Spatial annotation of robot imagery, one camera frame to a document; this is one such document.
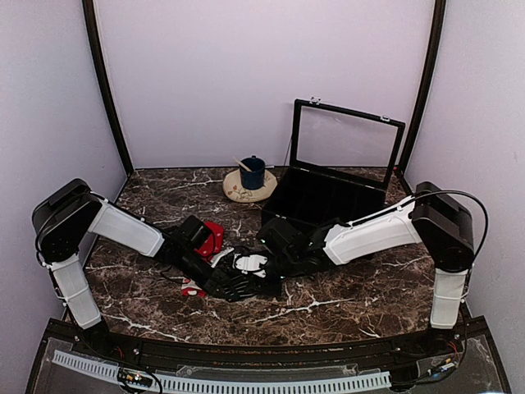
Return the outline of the wooden stick in cup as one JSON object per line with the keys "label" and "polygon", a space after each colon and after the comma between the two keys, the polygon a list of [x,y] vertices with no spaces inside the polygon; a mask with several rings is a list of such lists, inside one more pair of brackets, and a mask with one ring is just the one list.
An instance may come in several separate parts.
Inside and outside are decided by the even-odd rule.
{"label": "wooden stick in cup", "polygon": [[241,160],[239,160],[237,157],[232,157],[233,160],[239,165],[241,166],[246,172],[251,172],[252,170],[247,166],[245,165]]}

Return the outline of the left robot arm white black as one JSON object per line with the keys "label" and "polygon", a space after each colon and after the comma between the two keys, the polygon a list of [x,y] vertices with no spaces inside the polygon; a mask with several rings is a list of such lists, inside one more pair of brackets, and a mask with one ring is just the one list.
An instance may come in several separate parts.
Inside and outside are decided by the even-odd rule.
{"label": "left robot arm white black", "polygon": [[40,203],[32,213],[35,248],[57,285],[74,320],[84,330],[83,343],[98,358],[116,350],[115,338],[99,324],[103,317],[80,263],[80,242],[88,233],[129,247],[143,256],[168,263],[205,291],[222,294],[226,277],[198,253],[212,234],[196,217],[162,230],[118,208],[76,178]]}

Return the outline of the red Santa Christmas sock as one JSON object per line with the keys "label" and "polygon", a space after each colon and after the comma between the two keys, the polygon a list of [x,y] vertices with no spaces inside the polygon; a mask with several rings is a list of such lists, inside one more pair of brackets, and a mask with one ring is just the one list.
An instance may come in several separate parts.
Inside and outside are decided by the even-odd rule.
{"label": "red Santa Christmas sock", "polygon": [[[189,243],[194,247],[194,251],[212,266],[215,256],[222,249],[224,228],[215,222],[194,221],[193,217],[190,217],[180,226],[180,229],[189,236]],[[185,277],[181,284],[181,294],[204,297],[207,292],[196,281]]]}

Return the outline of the black frame post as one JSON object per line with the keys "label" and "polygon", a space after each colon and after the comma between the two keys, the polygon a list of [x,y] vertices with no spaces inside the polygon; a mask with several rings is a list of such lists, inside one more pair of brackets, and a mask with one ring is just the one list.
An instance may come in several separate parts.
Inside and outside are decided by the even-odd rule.
{"label": "black frame post", "polygon": [[439,52],[441,33],[445,19],[446,0],[435,0],[434,9],[431,19],[431,30],[427,45],[426,56],[422,69],[418,94],[413,108],[413,114],[409,123],[409,130],[404,143],[399,164],[397,166],[398,177],[404,176],[409,165],[409,159],[412,155],[413,148],[418,137],[423,114],[427,105],[428,95],[430,93],[431,82],[434,75],[436,60]]}
{"label": "black frame post", "polygon": [[98,82],[98,88],[103,100],[103,106],[107,115],[107,120],[112,133],[112,138],[121,160],[127,177],[135,171],[129,150],[126,146],[124,133],[119,121],[116,105],[112,95],[110,81],[107,74],[107,68],[104,61],[103,47],[98,32],[98,22],[95,11],[95,2],[92,0],[82,0],[85,29],[88,35],[89,49],[94,64],[95,75]]}

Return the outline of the left black frame post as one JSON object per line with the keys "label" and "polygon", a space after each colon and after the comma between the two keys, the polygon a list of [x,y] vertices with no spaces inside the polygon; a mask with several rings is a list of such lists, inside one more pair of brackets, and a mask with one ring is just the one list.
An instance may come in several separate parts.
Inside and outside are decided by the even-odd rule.
{"label": "left black frame post", "polygon": [[116,105],[112,95],[110,81],[107,74],[107,68],[104,61],[103,47],[98,32],[98,22],[95,11],[95,2],[92,0],[82,0],[85,29],[88,35],[89,49],[94,64],[95,75],[98,82],[98,88],[103,100],[103,106],[107,115],[107,120],[112,133],[112,138],[121,160],[127,177],[135,171],[129,150],[126,146],[124,133],[119,121]]}

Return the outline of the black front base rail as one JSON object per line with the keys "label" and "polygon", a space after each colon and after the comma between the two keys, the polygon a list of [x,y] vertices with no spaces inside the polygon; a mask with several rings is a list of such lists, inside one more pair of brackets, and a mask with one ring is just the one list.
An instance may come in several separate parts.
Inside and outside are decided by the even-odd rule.
{"label": "black front base rail", "polygon": [[423,377],[418,363],[424,360],[462,360],[468,340],[490,334],[483,317],[463,317],[451,330],[428,328],[379,338],[373,338],[370,332],[337,332],[334,323],[328,323],[327,333],[321,333],[317,325],[303,318],[270,327],[267,323],[229,324],[197,314],[161,331],[136,328],[121,316],[114,319],[124,332],[112,332],[101,322],[79,333],[80,346],[147,369],[172,369],[184,362],[228,369],[356,364],[361,369],[391,370],[405,380]]}

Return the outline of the blue ceramic cup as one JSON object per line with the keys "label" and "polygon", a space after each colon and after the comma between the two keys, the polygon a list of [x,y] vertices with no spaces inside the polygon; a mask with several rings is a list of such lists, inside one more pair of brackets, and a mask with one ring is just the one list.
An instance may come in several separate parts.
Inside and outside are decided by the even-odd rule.
{"label": "blue ceramic cup", "polygon": [[266,163],[255,155],[252,155],[250,158],[244,158],[241,161],[252,170],[251,172],[246,172],[240,167],[241,185],[246,190],[261,189],[264,186]]}

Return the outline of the right black frame post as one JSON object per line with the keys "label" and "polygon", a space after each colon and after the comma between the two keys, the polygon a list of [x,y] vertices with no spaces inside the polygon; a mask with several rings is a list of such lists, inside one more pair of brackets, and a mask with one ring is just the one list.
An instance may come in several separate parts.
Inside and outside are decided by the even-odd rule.
{"label": "right black frame post", "polygon": [[431,82],[434,75],[436,60],[439,52],[441,33],[445,19],[446,0],[435,0],[434,9],[431,19],[431,30],[427,45],[426,56],[422,69],[418,94],[413,108],[413,114],[409,123],[409,130],[404,143],[399,164],[397,166],[398,177],[404,176],[409,165],[409,159],[412,155],[413,148],[418,137],[423,114],[427,105],[428,95],[430,93]]}

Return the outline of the black white striped sock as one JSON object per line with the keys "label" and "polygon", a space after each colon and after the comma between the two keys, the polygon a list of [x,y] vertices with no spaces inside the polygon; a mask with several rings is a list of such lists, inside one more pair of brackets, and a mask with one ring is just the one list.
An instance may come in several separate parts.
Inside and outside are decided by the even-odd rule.
{"label": "black white striped sock", "polygon": [[233,267],[234,259],[238,256],[260,254],[250,252],[246,247],[228,247],[217,254],[214,258],[212,268],[221,269],[230,279],[230,285],[227,287],[227,298],[222,298],[228,301],[238,301],[249,298],[257,294],[260,290],[260,281],[266,277],[265,270],[260,273],[242,273],[240,270]]}

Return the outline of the black compartment box glass lid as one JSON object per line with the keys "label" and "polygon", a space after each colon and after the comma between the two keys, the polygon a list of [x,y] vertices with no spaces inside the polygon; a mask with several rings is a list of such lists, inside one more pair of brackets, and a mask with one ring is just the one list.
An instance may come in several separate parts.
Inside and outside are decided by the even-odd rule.
{"label": "black compartment box glass lid", "polygon": [[284,218],[308,233],[383,209],[404,131],[387,116],[297,98],[289,164],[261,222]]}

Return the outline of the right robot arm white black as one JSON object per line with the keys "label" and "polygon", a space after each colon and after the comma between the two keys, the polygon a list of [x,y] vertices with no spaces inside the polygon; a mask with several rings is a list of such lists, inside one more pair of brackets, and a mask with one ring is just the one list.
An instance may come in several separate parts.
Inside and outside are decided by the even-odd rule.
{"label": "right robot arm white black", "polygon": [[424,244],[435,267],[430,325],[418,339],[424,355],[438,355],[450,343],[468,272],[475,259],[473,218],[430,181],[413,196],[352,222],[330,222],[304,235],[282,218],[273,218],[257,238],[271,257],[268,277],[302,277],[329,271],[363,256],[402,245]]}

